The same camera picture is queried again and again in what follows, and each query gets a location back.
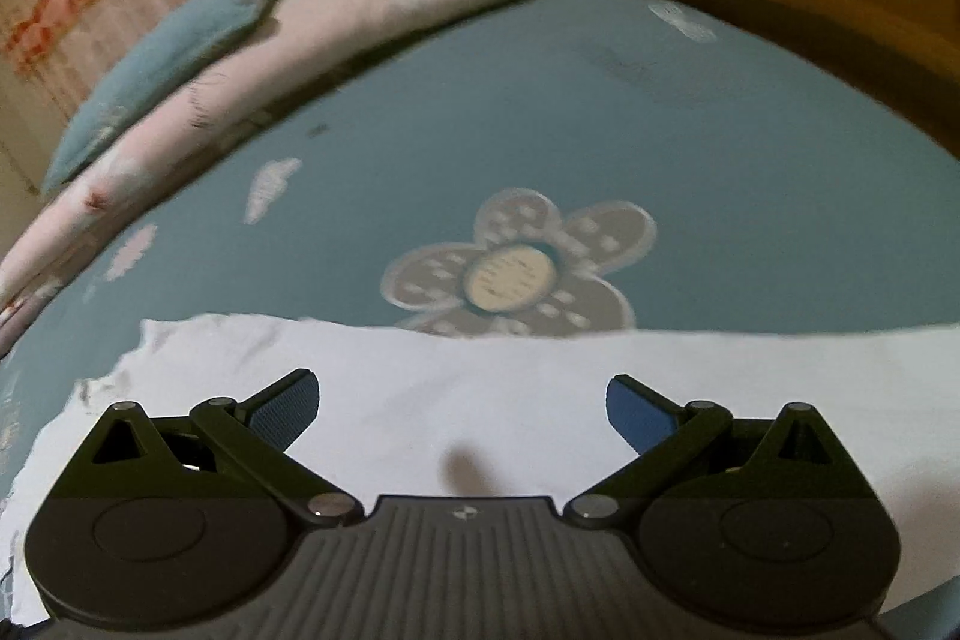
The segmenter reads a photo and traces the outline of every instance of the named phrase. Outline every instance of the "white cloth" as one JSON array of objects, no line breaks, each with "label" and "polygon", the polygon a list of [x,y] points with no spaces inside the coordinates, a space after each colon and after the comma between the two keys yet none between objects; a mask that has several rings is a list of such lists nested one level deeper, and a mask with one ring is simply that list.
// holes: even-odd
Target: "white cloth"
[{"label": "white cloth", "polygon": [[563,506],[632,461],[606,420],[608,380],[626,372],[679,403],[774,417],[813,403],[872,482],[904,554],[886,608],[960,573],[960,328],[852,336],[619,332],[550,340],[454,340],[269,316],[145,321],[136,351],[81,381],[42,429],[0,518],[13,546],[13,619],[45,612],[22,540],[43,497],[100,414],[133,399],[184,415],[242,400],[292,369],[320,380],[320,413],[288,453],[371,509],[381,493],[542,494]]}]

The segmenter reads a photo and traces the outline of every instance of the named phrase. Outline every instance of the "blue pillow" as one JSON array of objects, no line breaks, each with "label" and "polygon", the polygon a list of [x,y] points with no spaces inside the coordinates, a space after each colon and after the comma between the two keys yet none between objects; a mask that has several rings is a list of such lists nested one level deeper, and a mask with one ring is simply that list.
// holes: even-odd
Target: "blue pillow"
[{"label": "blue pillow", "polygon": [[277,0],[189,0],[137,42],[93,89],[59,142],[45,194],[83,170],[203,67],[230,52]]}]

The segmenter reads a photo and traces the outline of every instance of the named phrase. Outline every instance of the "metal screw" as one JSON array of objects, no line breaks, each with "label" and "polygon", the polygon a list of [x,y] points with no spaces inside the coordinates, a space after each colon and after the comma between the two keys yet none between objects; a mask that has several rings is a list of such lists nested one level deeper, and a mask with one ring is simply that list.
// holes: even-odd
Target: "metal screw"
[{"label": "metal screw", "polygon": [[333,491],[329,494],[318,494],[306,506],[310,512],[320,518],[343,518],[344,515],[353,511],[356,501],[347,494]]},{"label": "metal screw", "polygon": [[610,518],[620,509],[616,499],[604,494],[582,494],[570,503],[570,509],[580,518]]}]

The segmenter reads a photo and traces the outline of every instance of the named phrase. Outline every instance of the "blue bed sheet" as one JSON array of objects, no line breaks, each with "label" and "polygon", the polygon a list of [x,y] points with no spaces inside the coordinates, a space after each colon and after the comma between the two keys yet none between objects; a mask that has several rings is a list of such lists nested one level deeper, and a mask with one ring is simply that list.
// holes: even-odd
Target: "blue bed sheet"
[{"label": "blue bed sheet", "polygon": [[957,247],[957,162],[827,73],[663,0],[523,1],[307,103],[118,237],[0,368],[0,489],[141,319],[866,332],[960,321]]}]

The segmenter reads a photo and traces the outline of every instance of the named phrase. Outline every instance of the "flower pattern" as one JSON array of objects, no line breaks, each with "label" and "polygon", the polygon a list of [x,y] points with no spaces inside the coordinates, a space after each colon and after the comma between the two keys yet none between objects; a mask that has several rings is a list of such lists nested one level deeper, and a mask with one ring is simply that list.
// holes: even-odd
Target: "flower pattern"
[{"label": "flower pattern", "polygon": [[270,205],[287,190],[287,180],[304,162],[299,158],[269,161],[253,176],[250,195],[247,197],[247,214],[244,223],[251,226],[267,214]]},{"label": "flower pattern", "polygon": [[66,194],[76,199],[88,221],[93,223],[108,210],[124,204],[152,183],[152,175],[133,158],[124,156],[120,145],[113,145],[91,164],[70,186]]},{"label": "flower pattern", "polygon": [[673,25],[683,36],[693,39],[694,42],[707,44],[717,41],[717,35],[712,30],[705,25],[690,20],[686,12],[677,4],[671,4],[669,1],[655,1],[654,4],[649,4],[648,8],[664,23]]},{"label": "flower pattern", "polygon": [[501,191],[484,204],[473,242],[421,247],[381,282],[392,304],[419,314],[401,328],[444,336],[573,336],[630,329],[634,312],[602,275],[653,247],[656,223],[626,201],[570,215],[543,194]]},{"label": "flower pattern", "polygon": [[26,301],[26,296],[16,296],[13,298],[13,301],[11,301],[10,304],[8,304],[3,310],[0,310],[0,326],[3,326],[4,323],[15,316],[16,311],[19,310]]},{"label": "flower pattern", "polygon": [[116,255],[113,256],[109,269],[104,274],[104,280],[112,282],[133,269],[133,265],[143,258],[143,254],[150,249],[155,237],[157,237],[157,225],[148,223],[136,234],[133,234],[133,237],[127,239],[123,247],[117,250]]},{"label": "flower pattern", "polygon": [[20,432],[20,403],[13,397],[20,373],[14,372],[0,396],[0,474],[7,471],[10,449]]},{"label": "flower pattern", "polygon": [[34,291],[34,295],[40,299],[52,299],[59,292],[61,292],[63,287],[64,281],[59,279],[59,277],[48,277],[40,287],[37,287],[37,290]]},{"label": "flower pattern", "polygon": [[100,104],[100,121],[98,124],[97,143],[109,143],[116,139],[120,128],[120,121],[126,115],[127,108]]}]

